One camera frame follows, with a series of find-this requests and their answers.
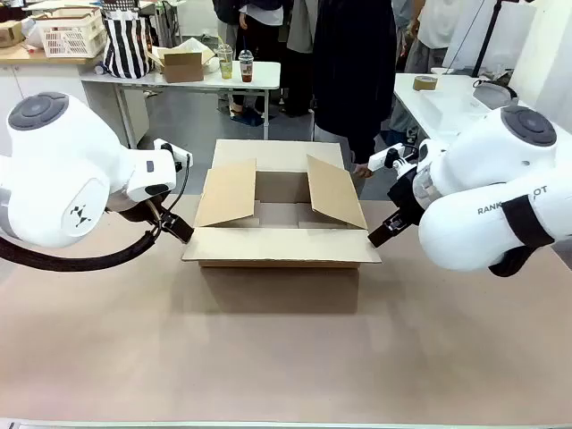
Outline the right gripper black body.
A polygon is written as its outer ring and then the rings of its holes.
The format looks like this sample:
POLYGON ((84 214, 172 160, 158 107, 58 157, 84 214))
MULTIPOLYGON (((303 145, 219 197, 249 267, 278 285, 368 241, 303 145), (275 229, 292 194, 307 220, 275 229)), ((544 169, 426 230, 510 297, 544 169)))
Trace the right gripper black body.
POLYGON ((388 191, 388 197, 398 208, 398 219, 406 224, 419 224, 424 209, 417 202, 413 193, 413 180, 416 169, 411 169, 401 175, 388 191))

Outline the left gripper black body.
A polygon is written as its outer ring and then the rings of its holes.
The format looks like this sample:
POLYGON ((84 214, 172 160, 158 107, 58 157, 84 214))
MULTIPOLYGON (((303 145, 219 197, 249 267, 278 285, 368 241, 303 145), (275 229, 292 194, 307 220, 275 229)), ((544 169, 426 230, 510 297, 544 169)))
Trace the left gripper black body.
POLYGON ((134 207, 126 210, 113 209, 110 206, 105 208, 107 213, 118 213, 124 219, 132 223, 157 224, 158 218, 163 213, 163 200, 161 198, 150 198, 143 202, 138 202, 134 207))

